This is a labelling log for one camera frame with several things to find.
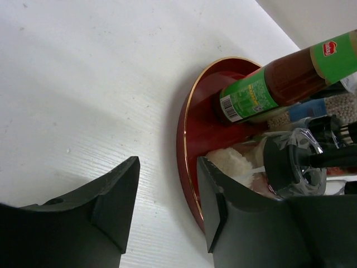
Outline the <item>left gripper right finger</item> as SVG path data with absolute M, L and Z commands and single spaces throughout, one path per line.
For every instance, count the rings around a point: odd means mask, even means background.
M 266 198 L 197 160 L 215 267 L 355 267 L 356 196 Z

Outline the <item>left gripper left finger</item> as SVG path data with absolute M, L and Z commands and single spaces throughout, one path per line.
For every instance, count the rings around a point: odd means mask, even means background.
M 118 267 L 125 254 L 139 158 L 42 205 L 1 205 L 2 267 Z

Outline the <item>black-lid shaker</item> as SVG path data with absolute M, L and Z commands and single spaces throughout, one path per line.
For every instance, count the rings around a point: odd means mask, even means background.
M 307 124 L 323 152 L 356 145 L 356 122 L 344 125 L 335 115 L 313 118 Z
M 326 169 L 305 158 L 322 147 L 306 128 L 264 133 L 243 143 L 207 153 L 225 175 L 265 197 L 279 200 L 324 195 Z

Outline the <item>ketchup bottle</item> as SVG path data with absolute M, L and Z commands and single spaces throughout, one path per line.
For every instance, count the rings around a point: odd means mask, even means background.
M 224 123 L 289 107 L 356 72 L 356 31 L 276 59 L 223 88 L 213 99 Z

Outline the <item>tall pearl jar blue label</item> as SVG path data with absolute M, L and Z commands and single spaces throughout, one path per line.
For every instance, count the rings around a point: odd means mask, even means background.
M 343 124 L 356 121 L 356 95 L 346 93 L 328 98 L 295 104 L 283 113 L 268 120 L 269 128 L 277 128 L 306 117 L 336 115 Z

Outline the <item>red round tray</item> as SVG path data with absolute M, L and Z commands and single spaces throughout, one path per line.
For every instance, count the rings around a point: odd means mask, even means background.
M 204 229 L 204 220 L 197 181 L 197 158 L 246 141 L 267 129 L 266 123 L 221 123 L 212 109 L 213 96 L 259 68 L 258 64 L 244 58 L 218 59 L 198 75 L 182 105 L 176 135 L 178 173 L 187 204 L 200 229 Z

